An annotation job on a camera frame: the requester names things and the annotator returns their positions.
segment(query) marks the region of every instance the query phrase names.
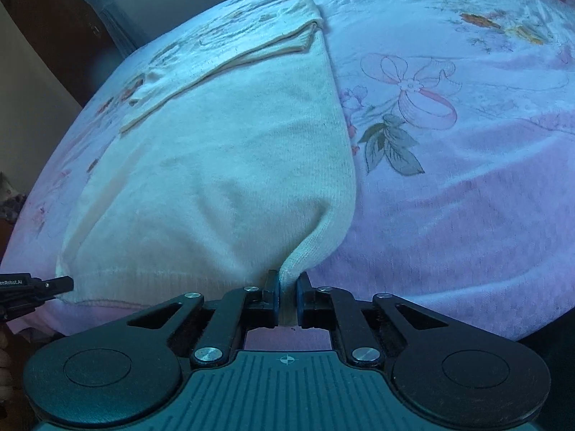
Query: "metal screw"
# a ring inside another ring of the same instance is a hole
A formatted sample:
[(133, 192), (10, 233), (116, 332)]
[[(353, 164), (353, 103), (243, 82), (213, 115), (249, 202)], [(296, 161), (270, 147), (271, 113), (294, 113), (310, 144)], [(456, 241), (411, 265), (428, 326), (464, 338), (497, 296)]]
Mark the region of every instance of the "metal screw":
[(219, 360), (222, 357), (223, 353), (219, 348), (215, 347), (204, 347), (199, 348), (194, 352), (194, 356), (199, 361), (210, 362)]
[(372, 347), (359, 347), (356, 348), (351, 355), (357, 361), (376, 361), (380, 357), (380, 353)]

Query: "blue curtain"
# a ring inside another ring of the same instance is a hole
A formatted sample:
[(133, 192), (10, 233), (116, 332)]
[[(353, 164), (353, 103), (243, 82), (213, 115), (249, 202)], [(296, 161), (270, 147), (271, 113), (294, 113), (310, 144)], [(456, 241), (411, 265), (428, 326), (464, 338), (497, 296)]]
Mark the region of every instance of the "blue curtain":
[(96, 11), (124, 58), (148, 42), (143, 31), (129, 21), (114, 0), (84, 1)]

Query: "mattress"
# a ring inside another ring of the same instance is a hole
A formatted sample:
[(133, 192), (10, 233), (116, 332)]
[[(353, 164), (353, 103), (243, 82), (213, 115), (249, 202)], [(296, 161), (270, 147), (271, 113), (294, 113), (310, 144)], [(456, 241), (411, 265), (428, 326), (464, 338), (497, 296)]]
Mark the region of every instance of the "mattress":
[[(70, 214), (158, 53), (247, 4), (288, 1), (229, 0), (126, 59), (42, 171), (0, 272), (55, 276)], [(312, 284), (393, 292), (511, 339), (572, 309), (575, 0), (314, 2), (358, 183), (346, 239)], [(9, 326), (70, 335), (135, 310), (57, 299)], [(329, 348), (325, 332), (272, 337), (248, 346)]]

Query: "pink ribbon print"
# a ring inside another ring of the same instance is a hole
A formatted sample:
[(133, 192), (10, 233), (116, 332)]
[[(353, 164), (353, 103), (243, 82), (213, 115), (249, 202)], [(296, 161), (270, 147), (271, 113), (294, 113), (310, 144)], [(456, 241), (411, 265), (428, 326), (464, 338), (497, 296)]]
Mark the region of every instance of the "pink ribbon print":
[(445, 98), (461, 89), (459, 83), (449, 79), (455, 72), (452, 62), (431, 60), (409, 78), (406, 77), (408, 64), (404, 59), (369, 54), (363, 57), (361, 69), (372, 79), (399, 87), (397, 106), (410, 125), (434, 130), (445, 130), (455, 125), (457, 112)]

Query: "triangular cutout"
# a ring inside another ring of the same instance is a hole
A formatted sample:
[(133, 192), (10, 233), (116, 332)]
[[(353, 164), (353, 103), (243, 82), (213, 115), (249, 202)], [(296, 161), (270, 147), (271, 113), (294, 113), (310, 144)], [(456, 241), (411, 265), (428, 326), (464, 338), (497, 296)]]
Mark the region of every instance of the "triangular cutout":
[(182, 305), (180, 303), (172, 303), (171, 305), (128, 322), (128, 326), (144, 329), (161, 329), (181, 307)]
[(447, 324), (438, 319), (426, 316), (407, 305), (396, 305), (397, 310), (401, 315), (417, 330), (446, 328)]

